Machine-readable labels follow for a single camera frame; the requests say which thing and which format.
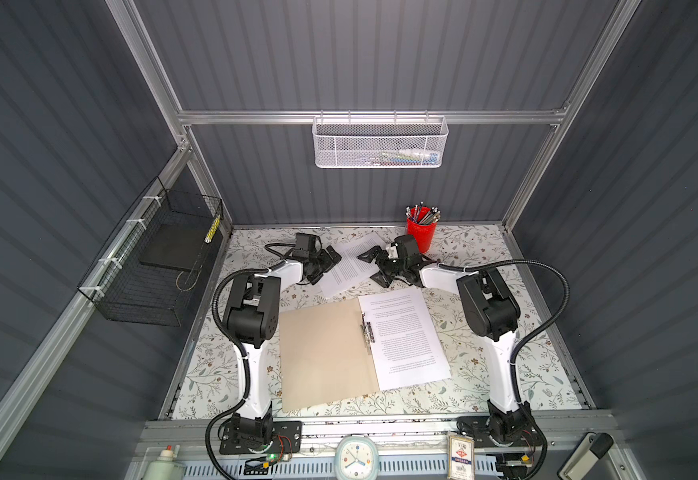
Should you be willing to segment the printed paper sheet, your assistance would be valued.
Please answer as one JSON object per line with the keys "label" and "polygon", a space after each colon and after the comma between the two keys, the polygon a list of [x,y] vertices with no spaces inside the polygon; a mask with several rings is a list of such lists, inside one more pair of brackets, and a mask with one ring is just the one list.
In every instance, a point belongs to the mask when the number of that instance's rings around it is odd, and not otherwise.
{"label": "printed paper sheet", "polygon": [[362,261],[359,256],[375,246],[383,246],[384,241],[377,233],[369,233],[358,239],[331,247],[341,256],[340,262],[325,273],[317,283],[325,298],[336,296],[345,290],[359,285],[379,272],[377,265]]}
{"label": "printed paper sheet", "polygon": [[379,388],[383,391],[446,380],[449,362],[422,291],[416,287],[359,298],[371,323],[370,346]]}

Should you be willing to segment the brown kraft paper folder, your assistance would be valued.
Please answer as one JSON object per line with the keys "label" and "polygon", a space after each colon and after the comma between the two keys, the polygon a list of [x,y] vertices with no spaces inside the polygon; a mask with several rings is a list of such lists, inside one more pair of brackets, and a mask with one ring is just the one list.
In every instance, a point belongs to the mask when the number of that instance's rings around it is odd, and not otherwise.
{"label": "brown kraft paper folder", "polygon": [[383,392],[361,330],[359,298],[280,316],[280,391],[285,411]]}

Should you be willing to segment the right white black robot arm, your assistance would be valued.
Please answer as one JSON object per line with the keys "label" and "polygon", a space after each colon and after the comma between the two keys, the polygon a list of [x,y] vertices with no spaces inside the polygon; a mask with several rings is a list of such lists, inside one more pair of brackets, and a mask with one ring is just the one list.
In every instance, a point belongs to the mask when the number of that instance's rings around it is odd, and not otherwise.
{"label": "right white black robot arm", "polygon": [[503,266],[519,265],[519,260],[446,265],[421,253],[411,235],[397,237],[387,248],[373,246],[356,258],[378,267],[371,279],[384,288],[400,280],[458,295],[467,325],[481,339],[489,372],[487,433],[496,445],[509,446],[532,428],[530,407],[515,392],[513,351],[519,342],[521,309],[499,271]]}

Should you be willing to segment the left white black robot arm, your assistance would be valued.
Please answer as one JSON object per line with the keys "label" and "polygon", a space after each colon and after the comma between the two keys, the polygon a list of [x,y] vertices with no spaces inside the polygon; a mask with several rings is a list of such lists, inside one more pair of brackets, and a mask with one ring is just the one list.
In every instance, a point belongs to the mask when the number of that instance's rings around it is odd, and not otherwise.
{"label": "left white black robot arm", "polygon": [[303,282],[317,284],[341,260],[331,246],[295,243],[280,255],[278,263],[235,271],[215,287],[213,322],[234,345],[243,375],[240,400],[226,413],[230,440],[246,440],[256,446],[272,441],[275,422],[262,357],[278,327],[280,294]]}

